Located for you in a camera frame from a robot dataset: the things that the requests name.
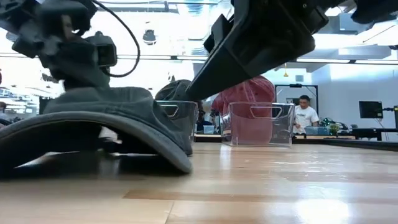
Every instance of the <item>wooden tabletop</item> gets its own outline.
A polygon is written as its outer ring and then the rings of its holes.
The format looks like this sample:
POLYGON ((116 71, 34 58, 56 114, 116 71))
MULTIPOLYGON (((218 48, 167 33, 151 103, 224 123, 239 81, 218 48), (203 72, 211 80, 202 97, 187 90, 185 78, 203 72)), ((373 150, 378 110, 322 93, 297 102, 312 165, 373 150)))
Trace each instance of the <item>wooden tabletop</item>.
POLYGON ((154 157, 43 158, 0 182, 0 223, 398 223, 396 152, 208 143, 194 150, 186 176, 154 157))

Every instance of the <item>cap brim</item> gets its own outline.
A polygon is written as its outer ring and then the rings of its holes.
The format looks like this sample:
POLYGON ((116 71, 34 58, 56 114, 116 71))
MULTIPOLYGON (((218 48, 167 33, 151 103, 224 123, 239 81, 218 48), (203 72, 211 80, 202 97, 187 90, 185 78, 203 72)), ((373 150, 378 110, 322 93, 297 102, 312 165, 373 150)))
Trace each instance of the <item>cap brim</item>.
MULTIPOLYGON (((58 124, 67 122, 95 123, 100 126, 106 126, 110 129, 126 133, 131 135, 132 138, 137 138, 146 143, 160 156, 166 158, 178 170, 184 173, 189 173, 192 170, 192 164, 184 151, 171 139, 158 132, 156 129, 122 116, 87 111, 43 114, 18 121, 0 129, 0 163, 6 160, 12 160, 14 167, 17 167, 45 154, 48 150, 43 151, 43 149, 29 148, 29 142, 25 142, 25 149, 12 147, 12 145, 17 142, 18 144, 21 144, 20 141, 22 139, 26 139, 27 136, 30 136, 32 133, 36 133, 37 131, 43 131, 46 127, 54 128, 54 126, 58 124)), ((41 141, 43 144, 54 143, 54 151, 57 151, 56 142, 51 142, 51 139, 47 139, 45 136, 43 136, 41 141)))

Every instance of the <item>black cable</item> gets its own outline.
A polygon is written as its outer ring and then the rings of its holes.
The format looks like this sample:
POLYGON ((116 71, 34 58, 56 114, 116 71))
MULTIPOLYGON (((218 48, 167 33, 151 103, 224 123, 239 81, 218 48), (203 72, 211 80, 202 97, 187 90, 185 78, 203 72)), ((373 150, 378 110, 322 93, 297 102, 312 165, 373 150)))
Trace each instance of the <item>black cable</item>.
POLYGON ((134 64, 133 68, 130 71, 128 71, 127 73, 122 74, 122 75, 113 75, 113 74, 105 71, 105 74, 109 75, 110 77, 114 77, 114 78, 126 77, 126 76, 130 75, 137 68, 137 65, 138 65, 138 62, 139 62, 139 59, 141 56, 141 49, 139 47, 138 40, 137 40, 136 36, 131 32, 130 28, 119 18, 118 15, 116 15, 116 13, 114 13, 112 10, 108 9, 106 6, 104 6, 102 3, 100 3, 97 0, 91 0, 91 1, 95 4, 97 4, 99 7, 103 8, 108 13, 110 13, 113 17, 115 17, 123 25, 123 27, 126 28, 126 30, 129 32, 130 36, 134 40, 134 43, 136 44, 136 47, 137 47, 136 63, 134 64))

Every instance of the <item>computer monitor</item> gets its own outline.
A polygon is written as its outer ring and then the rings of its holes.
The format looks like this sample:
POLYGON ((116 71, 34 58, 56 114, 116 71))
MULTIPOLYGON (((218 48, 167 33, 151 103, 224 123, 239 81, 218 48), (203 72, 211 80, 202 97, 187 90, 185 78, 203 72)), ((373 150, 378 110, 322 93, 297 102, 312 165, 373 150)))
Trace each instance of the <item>computer monitor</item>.
POLYGON ((361 118, 383 119, 382 103, 376 101, 360 101, 359 114, 361 118))

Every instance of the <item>plastic bin handle cutout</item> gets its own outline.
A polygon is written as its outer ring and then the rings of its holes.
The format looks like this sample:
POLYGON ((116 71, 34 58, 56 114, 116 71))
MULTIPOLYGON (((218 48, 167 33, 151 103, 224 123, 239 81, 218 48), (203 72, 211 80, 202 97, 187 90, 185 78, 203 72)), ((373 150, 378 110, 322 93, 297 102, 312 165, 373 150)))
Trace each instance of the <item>plastic bin handle cutout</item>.
POLYGON ((251 106, 250 107, 250 113, 254 118, 272 118, 272 119, 277 119, 279 118, 280 114, 282 113, 282 108, 281 107, 273 107, 273 106, 251 106), (253 110, 258 109, 258 110, 269 110, 269 116, 257 116, 253 110), (276 116, 273 116, 273 110, 278 109, 278 114, 276 116))
POLYGON ((175 117, 175 115, 178 112, 178 106, 177 105, 161 105, 163 110, 166 112, 167 116, 169 118, 175 117))

